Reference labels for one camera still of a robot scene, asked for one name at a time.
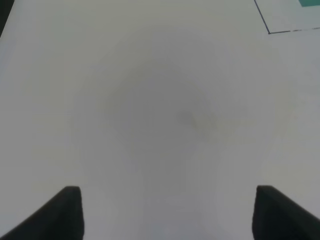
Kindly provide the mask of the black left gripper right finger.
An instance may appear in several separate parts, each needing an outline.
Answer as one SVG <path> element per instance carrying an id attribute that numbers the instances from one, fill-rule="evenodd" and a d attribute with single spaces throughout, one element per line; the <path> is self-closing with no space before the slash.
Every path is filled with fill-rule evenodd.
<path id="1" fill-rule="evenodd" d="M 318 240 L 320 219 L 275 187 L 259 185 L 251 229 L 255 240 Z"/>

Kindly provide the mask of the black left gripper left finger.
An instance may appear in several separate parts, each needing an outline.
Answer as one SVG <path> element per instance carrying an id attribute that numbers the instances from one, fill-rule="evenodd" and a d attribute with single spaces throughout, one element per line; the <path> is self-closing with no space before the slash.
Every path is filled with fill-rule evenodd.
<path id="1" fill-rule="evenodd" d="M 66 186 L 31 216 L 1 236 L 2 240 L 82 240 L 85 220 L 82 193 Z"/>

